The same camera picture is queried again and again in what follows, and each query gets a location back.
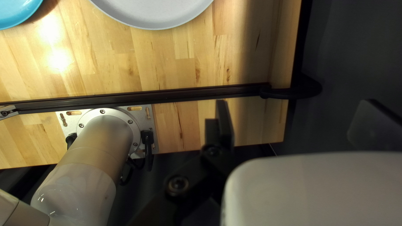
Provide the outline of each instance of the white cylindrical part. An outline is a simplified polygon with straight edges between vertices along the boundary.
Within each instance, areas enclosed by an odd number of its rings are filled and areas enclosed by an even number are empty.
[[[48,214],[51,225],[103,226],[115,194],[108,174],[88,164],[71,163],[50,172],[31,206]]]
[[[19,200],[0,189],[0,225],[8,220],[14,209],[17,207]]]
[[[132,141],[131,128],[120,118],[93,118],[37,189],[31,205],[48,214],[52,226],[105,226]]]

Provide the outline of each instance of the silver mounting plate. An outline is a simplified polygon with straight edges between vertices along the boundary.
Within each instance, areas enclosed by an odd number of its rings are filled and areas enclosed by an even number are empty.
[[[0,106],[0,120],[10,118],[18,115],[18,111],[15,110],[14,105]]]
[[[96,116],[116,116],[126,121],[133,130],[133,144],[129,152],[131,158],[145,157],[145,145],[141,142],[140,138],[140,132],[142,130],[154,131],[154,144],[152,145],[152,153],[157,154],[159,152],[158,138],[156,135],[154,115],[151,105],[81,109],[74,111],[57,111],[56,115],[65,137],[72,133],[77,133],[77,135],[79,135],[85,125]]]

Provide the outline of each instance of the butcher block countertop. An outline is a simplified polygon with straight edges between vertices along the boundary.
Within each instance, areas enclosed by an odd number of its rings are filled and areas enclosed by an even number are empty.
[[[301,0],[215,0],[192,21],[148,31],[88,0],[44,0],[0,31],[0,103],[270,82],[290,85]],[[281,142],[287,101],[227,99],[236,145]],[[153,105],[160,153],[198,150],[215,101]],[[66,142],[54,112],[0,121],[0,168],[55,164]]]

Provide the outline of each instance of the screw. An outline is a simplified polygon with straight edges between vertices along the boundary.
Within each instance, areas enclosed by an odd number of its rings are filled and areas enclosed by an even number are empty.
[[[1,112],[1,115],[2,115],[3,117],[6,117],[6,116],[8,116],[8,112],[7,112],[7,111],[2,111],[2,112]]]
[[[217,148],[217,147],[210,147],[210,148],[207,149],[207,153],[210,156],[217,156],[217,155],[220,154],[220,149]]]
[[[186,192],[189,188],[189,180],[183,176],[175,176],[170,179],[167,192],[171,196],[177,196]]]

